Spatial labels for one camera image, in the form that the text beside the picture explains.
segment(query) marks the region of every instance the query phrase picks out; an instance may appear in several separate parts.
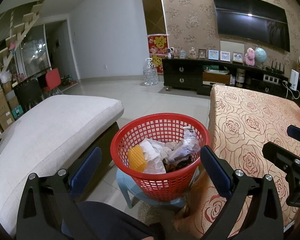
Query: white cable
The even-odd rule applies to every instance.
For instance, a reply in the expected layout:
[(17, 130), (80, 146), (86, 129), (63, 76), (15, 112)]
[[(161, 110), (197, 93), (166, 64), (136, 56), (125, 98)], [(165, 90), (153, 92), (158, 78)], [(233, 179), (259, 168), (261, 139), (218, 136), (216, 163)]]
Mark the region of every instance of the white cable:
[(300, 97), (300, 92), (298, 90), (296, 90), (299, 93), (299, 96), (296, 98), (294, 96), (294, 94), (292, 93), (292, 91), (288, 88), (287, 83), (282, 81), (282, 85), (287, 89), (287, 95), (286, 95), (286, 99), (288, 97), (288, 91), (290, 91), (290, 93), (292, 94), (292, 99), (298, 99)]

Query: staircase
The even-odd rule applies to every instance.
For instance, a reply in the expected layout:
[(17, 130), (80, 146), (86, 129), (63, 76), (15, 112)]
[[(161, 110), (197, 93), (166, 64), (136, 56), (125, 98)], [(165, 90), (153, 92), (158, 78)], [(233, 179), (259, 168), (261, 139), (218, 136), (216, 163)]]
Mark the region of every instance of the staircase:
[(22, 18), (23, 23), (13, 25), (13, 13), (11, 14), (11, 25), (10, 25), (10, 36), (6, 38), (6, 46), (4, 49), (0, 50), (0, 60), (3, 62), (3, 65), (0, 63), (0, 72), (7, 71), (9, 64), (12, 60), (13, 53), (9, 51), (10, 44), (15, 42), (14, 51), (19, 47), (25, 36), (28, 34), (32, 26), (39, 19), (39, 11), (42, 7), (42, 3), (35, 4), (32, 6), (30, 13), (25, 14)]

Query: large plastic water bottle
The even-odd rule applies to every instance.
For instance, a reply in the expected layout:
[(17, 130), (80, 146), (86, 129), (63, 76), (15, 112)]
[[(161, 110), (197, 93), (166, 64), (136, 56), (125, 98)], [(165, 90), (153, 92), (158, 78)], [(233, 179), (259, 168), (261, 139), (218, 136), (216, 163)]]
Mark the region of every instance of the large plastic water bottle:
[(154, 86), (159, 82), (157, 68), (151, 61), (152, 58), (147, 58), (143, 66), (143, 78), (146, 86)]

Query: white sofa cushion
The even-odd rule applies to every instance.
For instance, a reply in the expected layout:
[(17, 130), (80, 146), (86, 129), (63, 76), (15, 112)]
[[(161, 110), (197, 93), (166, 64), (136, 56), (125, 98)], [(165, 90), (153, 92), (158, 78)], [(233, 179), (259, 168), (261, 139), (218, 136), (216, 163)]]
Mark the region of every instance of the white sofa cushion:
[(50, 176), (68, 168), (123, 114), (115, 99), (57, 95), (25, 113), (0, 142), (0, 223), (15, 235), (28, 175)]

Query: red plastic basket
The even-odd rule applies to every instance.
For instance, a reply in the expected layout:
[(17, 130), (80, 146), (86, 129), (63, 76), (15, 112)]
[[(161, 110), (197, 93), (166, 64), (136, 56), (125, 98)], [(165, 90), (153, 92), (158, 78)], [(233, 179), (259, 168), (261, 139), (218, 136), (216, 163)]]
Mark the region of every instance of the red plastic basket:
[(162, 142), (179, 142), (183, 138), (183, 127), (191, 126), (197, 134), (200, 147), (210, 144), (207, 129), (196, 119), (183, 114), (151, 114), (138, 118), (116, 133), (111, 142), (111, 156), (124, 173), (130, 175), (150, 198), (171, 201), (187, 190), (196, 167), (200, 164), (200, 153), (192, 155), (192, 163), (178, 171), (166, 174), (146, 174), (129, 168), (127, 152), (144, 138)]

